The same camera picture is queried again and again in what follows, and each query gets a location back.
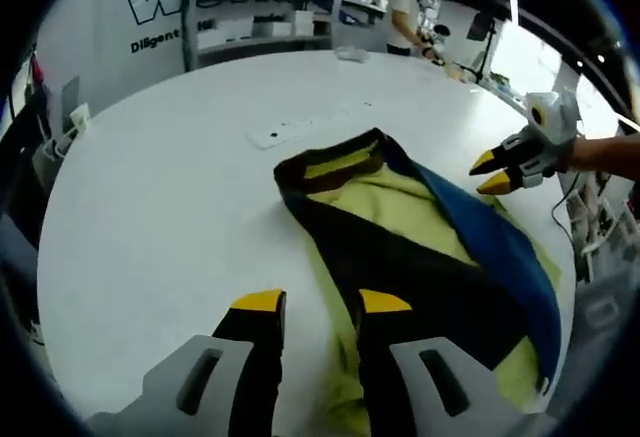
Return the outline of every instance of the window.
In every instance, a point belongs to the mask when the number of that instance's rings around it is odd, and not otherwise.
[[[531,32],[507,21],[491,61],[491,71],[509,78],[521,95],[553,90],[562,57]]]
[[[590,139],[612,137],[618,130],[618,114],[595,85],[584,75],[578,79],[576,100],[583,121],[583,133]]]

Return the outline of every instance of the yellow fabric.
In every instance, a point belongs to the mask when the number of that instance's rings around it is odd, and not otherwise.
[[[409,304],[395,295],[366,289],[360,290],[360,295],[364,301],[364,311],[367,314],[411,310]]]
[[[329,162],[323,162],[318,165],[309,165],[305,169],[304,178],[305,179],[315,179],[316,177],[320,177],[322,175],[326,175],[330,172],[335,172],[336,170],[346,169],[347,167],[353,167],[354,165],[361,164],[369,160],[371,157],[371,152],[378,146],[378,143],[371,144],[369,147],[364,149],[360,149],[352,154],[345,155],[343,157],[339,157],[335,160],[331,160]]]
[[[247,294],[231,304],[232,309],[261,310],[275,312],[278,307],[278,298],[282,294],[281,289],[265,290],[255,294]]]
[[[386,165],[378,172],[354,177],[340,189],[308,197],[374,222],[424,247],[467,264],[478,265],[458,240],[455,230],[440,214],[436,199],[429,189],[410,177],[396,174]],[[524,232],[495,197],[482,196],[481,199]],[[312,239],[305,234],[312,265],[332,316],[336,339],[332,343],[333,362],[328,376],[329,420],[357,435],[368,435],[368,417],[358,379],[355,329],[329,271]],[[557,290],[560,269],[540,244],[533,240],[532,244],[540,264]],[[500,393],[515,406],[522,407],[535,395],[537,379],[537,357],[530,340],[524,338],[494,373]]]
[[[424,247],[478,265],[440,214],[429,189],[396,174],[386,164],[378,172],[351,179],[340,189],[308,197],[374,222]]]

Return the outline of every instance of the robotic arm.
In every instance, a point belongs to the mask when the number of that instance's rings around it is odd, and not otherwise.
[[[526,103],[527,126],[482,154],[469,171],[469,175],[479,175],[504,169],[478,187],[479,193],[504,195],[540,185],[571,152],[580,120],[575,95],[530,93]]]

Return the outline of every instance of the white table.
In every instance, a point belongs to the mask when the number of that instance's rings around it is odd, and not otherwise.
[[[246,133],[345,113],[347,122],[258,150]],[[96,116],[71,148],[42,231],[38,298],[60,387],[83,417],[118,411],[142,377],[237,297],[287,293],[284,376],[274,434],[310,425],[323,381],[329,315],[272,169],[310,147],[374,126],[468,191],[467,171],[525,120],[489,92],[424,60],[332,52],[273,54],[209,67],[135,94]],[[569,242],[550,216],[557,180],[503,199],[563,270],[562,361],[573,318]],[[560,209],[561,221],[568,216]],[[542,409],[546,399],[532,404]]]

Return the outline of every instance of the person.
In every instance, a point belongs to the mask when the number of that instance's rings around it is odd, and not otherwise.
[[[576,139],[559,169],[602,171],[640,181],[640,134],[607,139]]]
[[[384,16],[388,53],[409,56],[415,47],[425,57],[433,54],[432,44],[418,31],[419,14],[419,0],[389,0]]]

